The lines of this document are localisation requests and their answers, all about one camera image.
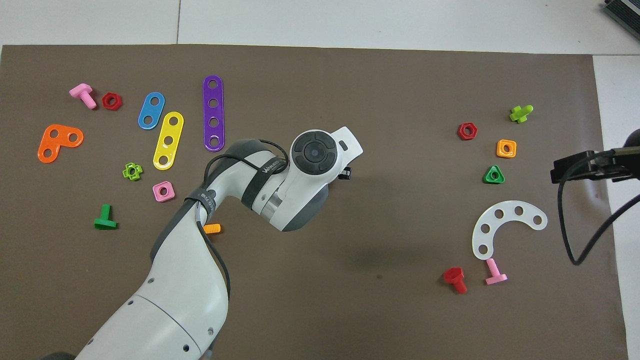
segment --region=pink bolt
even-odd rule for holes
[[[91,95],[89,95],[89,93],[92,91],[93,89],[89,85],[81,83],[75,88],[69,90],[69,95],[75,97],[76,99],[82,100],[87,108],[93,109],[96,107],[96,104],[95,101],[93,101],[93,99],[91,98]]]
[[[507,275],[500,274],[500,270],[498,270],[498,266],[496,266],[493,258],[487,259],[486,264],[489,266],[489,271],[491,272],[491,277],[485,280],[487,285],[495,284],[496,282],[505,281],[507,279]]]

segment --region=white plastic piece with holes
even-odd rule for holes
[[[518,215],[516,213],[516,208],[522,208],[522,214]],[[498,218],[495,213],[496,211],[502,211],[502,218]],[[536,224],[534,218],[540,217],[541,221],[539,224]],[[519,201],[519,200],[507,200],[503,202],[499,202],[496,205],[488,208],[484,211],[480,218],[476,222],[476,226],[474,227],[473,237],[471,239],[471,243],[474,250],[474,255],[480,260],[487,260],[493,256],[493,235],[498,230],[502,224],[509,221],[519,221],[523,222],[531,229],[534,230],[542,230],[547,226],[547,216],[542,210],[538,209],[536,206],[529,204],[528,202]],[[489,230],[487,233],[482,231],[482,226],[487,225]],[[486,247],[486,253],[482,254],[480,252],[481,246]]]

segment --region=white table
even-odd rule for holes
[[[594,54],[602,136],[605,149],[610,149],[622,146],[628,134],[640,128],[640,41],[606,16],[603,5],[595,0],[16,0],[0,3],[0,44],[237,44]],[[612,209],[640,193],[637,181],[608,182],[607,188]],[[640,229],[632,221],[638,218],[636,207],[614,224],[631,360],[640,360],[636,276]]]

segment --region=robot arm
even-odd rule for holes
[[[228,284],[209,253],[202,224],[233,196],[278,230],[299,229],[319,211],[328,184],[362,148],[343,127],[334,133],[306,131],[290,153],[291,165],[282,170],[285,161],[259,140],[232,145],[227,154],[234,158],[217,163],[158,236],[145,282],[76,359],[208,357],[227,317]]]

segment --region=orange square nut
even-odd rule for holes
[[[495,154],[501,158],[515,158],[517,146],[518,144],[513,140],[502,139],[498,141],[498,148]]]

